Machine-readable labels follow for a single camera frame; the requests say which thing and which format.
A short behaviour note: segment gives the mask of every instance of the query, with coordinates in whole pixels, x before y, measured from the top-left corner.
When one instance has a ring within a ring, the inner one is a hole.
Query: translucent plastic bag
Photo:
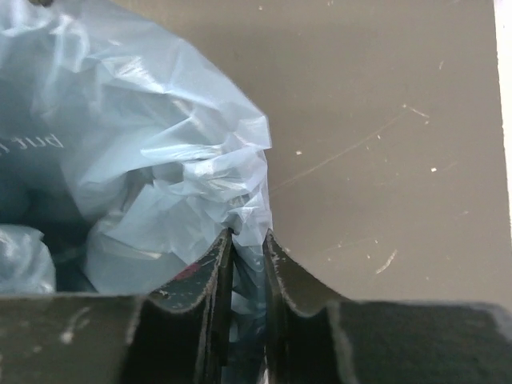
[[[41,238],[27,226],[0,226],[0,294],[55,292],[55,267]]]
[[[195,48],[105,0],[0,0],[0,100],[9,220],[83,246],[109,294],[157,288],[231,227],[233,307],[261,318],[267,120]]]

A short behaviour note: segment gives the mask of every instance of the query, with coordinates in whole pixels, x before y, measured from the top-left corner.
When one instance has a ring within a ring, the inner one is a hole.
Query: gray table
[[[290,254],[350,298],[512,309],[491,0],[119,0],[270,118]]]

